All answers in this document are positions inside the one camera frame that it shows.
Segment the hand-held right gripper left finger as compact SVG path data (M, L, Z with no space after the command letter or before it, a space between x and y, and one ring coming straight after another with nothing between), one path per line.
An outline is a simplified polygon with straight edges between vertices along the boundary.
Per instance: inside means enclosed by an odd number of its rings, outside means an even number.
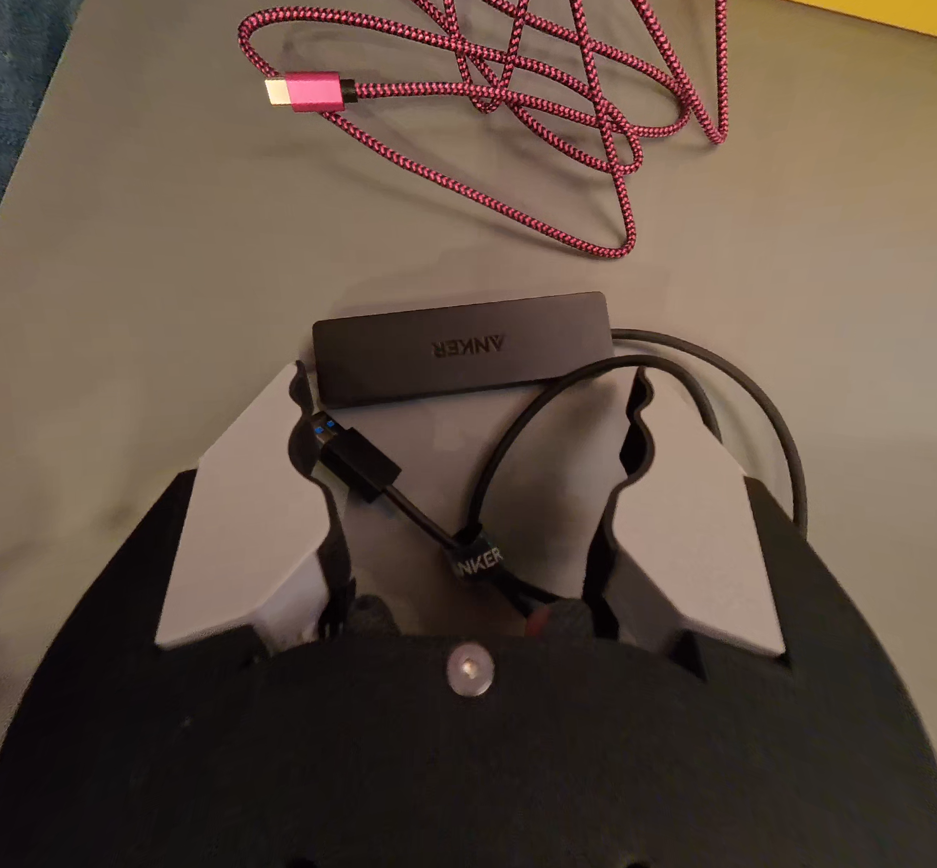
M311 406L306 369L296 362L202 456L159 648L247 626L279 652L342 625L355 585L334 491L313 475Z

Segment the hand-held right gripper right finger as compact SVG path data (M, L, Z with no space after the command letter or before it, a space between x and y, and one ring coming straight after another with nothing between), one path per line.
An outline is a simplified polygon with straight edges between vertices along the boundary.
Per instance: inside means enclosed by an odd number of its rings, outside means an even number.
M746 476L661 370L639 367L584 601L600 638L666 654L686 632L770 659L785 643Z

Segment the black usb hub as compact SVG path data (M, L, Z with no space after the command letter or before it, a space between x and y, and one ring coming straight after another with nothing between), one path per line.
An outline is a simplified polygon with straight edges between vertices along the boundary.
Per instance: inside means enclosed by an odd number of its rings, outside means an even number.
M597 291L319 321L312 346L328 410L540 384L614 355Z

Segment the person's jeans leg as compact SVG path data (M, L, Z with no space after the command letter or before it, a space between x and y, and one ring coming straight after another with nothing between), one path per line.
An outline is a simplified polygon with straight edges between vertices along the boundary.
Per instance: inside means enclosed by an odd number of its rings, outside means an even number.
M1 192L5 193L84 0L1 0Z

